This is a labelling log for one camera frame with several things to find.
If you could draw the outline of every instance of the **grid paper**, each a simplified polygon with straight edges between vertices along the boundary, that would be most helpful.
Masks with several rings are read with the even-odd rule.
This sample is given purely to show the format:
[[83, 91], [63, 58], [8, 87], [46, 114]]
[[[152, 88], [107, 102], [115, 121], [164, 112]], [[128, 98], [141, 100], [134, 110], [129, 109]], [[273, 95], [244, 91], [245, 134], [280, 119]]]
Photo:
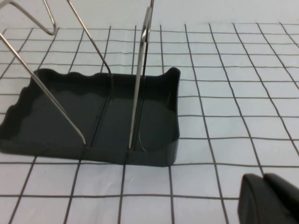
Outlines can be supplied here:
[[[135, 74], [141, 31], [91, 29], [113, 73]], [[30, 68], [107, 72], [82, 29], [6, 29]], [[299, 187], [299, 25], [151, 31], [147, 75], [181, 70], [180, 141], [168, 168], [0, 154], [0, 223], [237, 224], [242, 175]], [[0, 43], [0, 121], [29, 74]]]

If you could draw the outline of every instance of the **black object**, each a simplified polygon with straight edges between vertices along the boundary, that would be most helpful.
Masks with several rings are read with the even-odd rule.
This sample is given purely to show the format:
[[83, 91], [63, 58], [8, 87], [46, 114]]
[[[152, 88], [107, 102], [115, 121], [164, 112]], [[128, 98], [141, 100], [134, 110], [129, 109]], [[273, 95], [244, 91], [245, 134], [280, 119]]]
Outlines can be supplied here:
[[128, 150], [128, 141], [135, 76], [114, 74], [111, 88], [106, 73], [35, 73], [78, 125], [87, 146], [31, 79], [0, 126], [2, 152], [161, 167], [174, 163], [178, 69], [141, 79], [133, 150]]
[[243, 176], [240, 224], [299, 224], [299, 189], [275, 174]]

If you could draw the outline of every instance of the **dish rack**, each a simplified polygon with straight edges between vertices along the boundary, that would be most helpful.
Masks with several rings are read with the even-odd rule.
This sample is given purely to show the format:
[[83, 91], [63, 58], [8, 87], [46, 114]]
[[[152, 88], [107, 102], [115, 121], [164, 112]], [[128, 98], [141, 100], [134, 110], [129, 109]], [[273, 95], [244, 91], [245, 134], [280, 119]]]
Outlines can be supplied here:
[[[57, 26], [48, 6], [53, 30], [12, 0], [11, 4], [49, 35]], [[113, 74], [74, 6], [69, 6], [89, 37], [108, 73], [84, 76], [51, 69], [32, 71], [2, 34], [0, 39], [31, 75], [17, 103], [0, 125], [0, 150], [58, 158], [117, 164], [170, 166], [178, 148], [178, 84], [180, 71], [145, 75], [154, 1], [142, 26], [135, 76]]]

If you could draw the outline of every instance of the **drip tray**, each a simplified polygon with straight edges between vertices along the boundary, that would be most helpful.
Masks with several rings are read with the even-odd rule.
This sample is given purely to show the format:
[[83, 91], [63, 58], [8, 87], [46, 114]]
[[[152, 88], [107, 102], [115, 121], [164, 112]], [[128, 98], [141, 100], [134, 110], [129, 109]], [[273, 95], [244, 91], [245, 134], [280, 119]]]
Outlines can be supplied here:
[[117, 164], [169, 166], [178, 147], [180, 71], [141, 80], [133, 147], [128, 150], [136, 76], [62, 75], [35, 71], [86, 138], [81, 137], [31, 79], [0, 126], [1, 152]]

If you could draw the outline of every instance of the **metal loop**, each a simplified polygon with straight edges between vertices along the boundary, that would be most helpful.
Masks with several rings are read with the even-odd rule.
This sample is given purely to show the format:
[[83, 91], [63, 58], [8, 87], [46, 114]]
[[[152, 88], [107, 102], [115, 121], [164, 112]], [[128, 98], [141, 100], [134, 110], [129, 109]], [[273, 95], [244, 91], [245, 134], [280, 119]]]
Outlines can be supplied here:
[[22, 6], [20, 6], [18, 3], [12, 1], [12, 0], [5, 0], [3, 2], [0, 3], [0, 9], [3, 8], [5, 5], [7, 4], [11, 4], [13, 5], [14, 7], [16, 7], [17, 9], [19, 9], [22, 13], [24, 13], [29, 19], [31, 19], [31, 21], [33, 21], [36, 25], [38, 25], [39, 28], [41, 28], [43, 31], [45, 31], [47, 34], [49, 35], [55, 35], [57, 33], [57, 30], [58, 30], [58, 27], [55, 23], [55, 20], [52, 16], [52, 12], [48, 6], [48, 3], [47, 3], [47, 0], [43, 0], [45, 6], [46, 6], [46, 9], [47, 9], [47, 12], [50, 16], [50, 19], [51, 19], [51, 22], [52, 22], [52, 25], [53, 25], [53, 31], [49, 31], [43, 24], [41, 24], [36, 18], [34, 18], [31, 14], [29, 14], [25, 9], [23, 9]]

